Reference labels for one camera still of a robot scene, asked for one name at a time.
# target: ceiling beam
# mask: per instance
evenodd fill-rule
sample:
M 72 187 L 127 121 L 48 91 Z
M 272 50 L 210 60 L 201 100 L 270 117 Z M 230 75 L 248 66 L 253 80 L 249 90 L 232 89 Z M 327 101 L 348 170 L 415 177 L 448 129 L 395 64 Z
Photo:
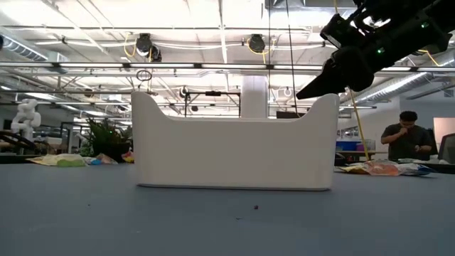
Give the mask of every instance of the ceiling beam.
M 18 26 L 18 25 L 9 25 L 3 26 L 11 31 L 65 31 L 65 30 L 74 30 L 73 27 L 68 26 Z M 218 33 L 220 28 L 218 27 L 80 27 L 82 31 L 99 31 L 102 29 L 106 32 L 123 32 L 123 33 L 148 33 L 152 31 L 212 31 Z M 268 28 L 233 28 L 226 27 L 225 31 L 268 31 Z M 270 28 L 271 32 L 283 32 L 288 31 L 288 28 Z M 301 33 L 307 32 L 305 28 L 291 28 L 291 32 Z

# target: hanging cable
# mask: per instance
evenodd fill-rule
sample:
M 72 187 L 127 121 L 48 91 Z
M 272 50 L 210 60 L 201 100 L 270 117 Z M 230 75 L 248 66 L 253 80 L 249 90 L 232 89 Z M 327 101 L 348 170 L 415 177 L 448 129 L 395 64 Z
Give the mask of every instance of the hanging cable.
M 270 38 L 271 38 L 271 10 L 272 9 L 272 0 L 269 0 L 269 46 L 270 46 Z M 271 62 L 272 60 L 272 57 L 271 57 L 271 54 L 269 54 L 269 65 L 272 64 Z M 273 94 L 273 98 L 275 99 L 275 102 L 278 104 L 278 101 L 277 101 L 277 98 L 275 97 L 275 94 L 272 92 L 272 86 L 270 85 L 270 68 L 268 69 L 269 70 L 269 75 L 267 76 L 267 84 L 269 85 L 269 94 L 272 93 Z M 267 105 L 269 106 L 269 111 L 267 113 L 267 118 L 270 116 L 270 103 L 269 101 L 267 100 Z
M 294 56 L 292 54 L 292 36 L 291 36 L 291 20 L 289 18 L 289 5 L 288 0 L 286 0 L 286 12 L 287 12 L 287 26 L 289 30 L 289 46 L 291 46 L 291 71 L 292 71 L 292 88 L 294 89 L 294 105 L 296 108 L 297 117 L 300 118 L 299 111 L 297 109 L 297 96 L 296 96 L 296 80 L 294 77 Z
M 362 139 L 363 151 L 365 152 L 365 157 L 367 158 L 367 161 L 369 161 L 370 160 L 370 155 L 368 154 L 368 147 L 367 147 L 367 144 L 365 142 L 365 137 L 363 136 L 362 124 L 360 122 L 360 115 L 358 114 L 358 111 L 357 111 L 357 104 L 355 103 L 355 98 L 354 98 L 354 95 L 353 95 L 353 91 L 350 88 L 348 88 L 348 89 L 349 89 L 350 99 L 353 102 L 355 116 L 357 117 L 358 131 L 360 132 L 360 138 Z
M 338 0 L 333 0 L 333 5 L 335 6 L 335 13 L 338 13 Z
M 127 43 L 128 41 L 128 37 L 130 35 L 128 34 L 127 37 L 125 38 L 125 44 Z M 123 45 L 123 51 L 125 52 L 125 54 L 128 56 L 128 57 L 134 57 L 134 54 L 136 54 L 136 42 L 137 42 L 137 39 L 134 41 L 134 49 L 133 49 L 133 53 L 132 54 L 129 54 L 128 51 L 127 51 L 127 46 L 126 45 Z
M 436 66 L 441 67 L 441 65 L 433 58 L 432 54 L 428 50 L 419 50 L 421 53 L 427 53 L 428 57 L 433 61 Z

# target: blue table surface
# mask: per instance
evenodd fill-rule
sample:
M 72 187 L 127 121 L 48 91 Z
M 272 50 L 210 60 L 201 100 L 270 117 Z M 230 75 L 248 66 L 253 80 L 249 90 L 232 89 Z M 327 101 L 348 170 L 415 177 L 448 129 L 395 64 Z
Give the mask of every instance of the blue table surface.
M 0 165 L 0 255 L 453 256 L 454 197 L 447 174 L 233 191 L 138 187 L 133 165 Z

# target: white column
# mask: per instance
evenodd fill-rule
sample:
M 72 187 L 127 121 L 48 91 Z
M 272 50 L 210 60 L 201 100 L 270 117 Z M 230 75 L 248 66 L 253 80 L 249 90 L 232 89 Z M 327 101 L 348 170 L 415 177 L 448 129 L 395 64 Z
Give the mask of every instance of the white column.
M 269 89 L 267 77 L 246 75 L 242 81 L 242 103 L 240 115 L 242 118 L 267 118 L 267 101 Z

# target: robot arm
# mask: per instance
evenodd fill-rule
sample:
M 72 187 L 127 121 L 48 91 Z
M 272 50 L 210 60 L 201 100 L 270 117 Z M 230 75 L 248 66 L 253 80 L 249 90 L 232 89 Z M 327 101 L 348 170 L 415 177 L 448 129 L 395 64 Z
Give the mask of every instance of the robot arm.
M 358 9 L 347 19 L 333 16 L 321 37 L 338 48 L 322 73 L 298 99 L 369 87 L 374 74 L 401 58 L 425 49 L 447 50 L 455 30 L 454 0 L 354 0 Z

